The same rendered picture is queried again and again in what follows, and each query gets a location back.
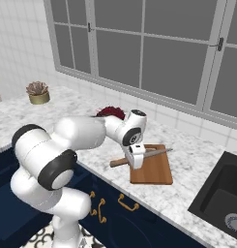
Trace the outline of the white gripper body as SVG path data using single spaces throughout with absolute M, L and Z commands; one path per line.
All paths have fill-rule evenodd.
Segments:
M 126 155 L 129 164 L 131 165 L 132 169 L 135 170 L 139 170 L 142 165 L 143 165 L 143 159 L 144 159 L 144 155 L 143 154 L 132 154 L 132 153 L 128 153 Z

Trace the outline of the wooden cutting board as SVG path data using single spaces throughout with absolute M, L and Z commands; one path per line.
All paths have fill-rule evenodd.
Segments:
M 130 170 L 132 184 L 171 185 L 173 183 L 167 153 L 147 157 L 139 170 Z

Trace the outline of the dark red meat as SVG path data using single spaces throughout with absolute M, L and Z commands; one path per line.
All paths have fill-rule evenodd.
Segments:
M 102 108 L 96 114 L 97 117 L 105 117 L 110 115 L 116 116 L 121 120 L 125 119 L 125 113 L 120 108 L 116 108 L 112 106 Z

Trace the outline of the navy base cabinet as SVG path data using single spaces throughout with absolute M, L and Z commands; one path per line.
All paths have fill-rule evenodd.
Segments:
M 140 205 L 134 212 L 118 203 L 121 192 L 79 164 L 87 173 L 80 190 L 94 191 L 98 214 L 80 224 L 106 248 L 205 248 L 165 220 Z

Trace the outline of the black sink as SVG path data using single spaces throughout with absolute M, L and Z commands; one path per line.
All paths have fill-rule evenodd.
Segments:
M 189 212 L 237 239 L 237 155 L 224 151 Z

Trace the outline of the grey framed window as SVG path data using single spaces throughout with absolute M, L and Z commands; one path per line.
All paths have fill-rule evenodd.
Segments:
M 44 0 L 44 8 L 57 71 L 237 129 L 237 0 Z M 221 51 L 209 46 L 219 38 Z

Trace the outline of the potted succulent plant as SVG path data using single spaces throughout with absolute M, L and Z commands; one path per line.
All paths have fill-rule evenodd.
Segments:
M 48 86 L 41 81 L 33 81 L 26 87 L 29 100 L 33 105 L 42 105 L 50 100 Z

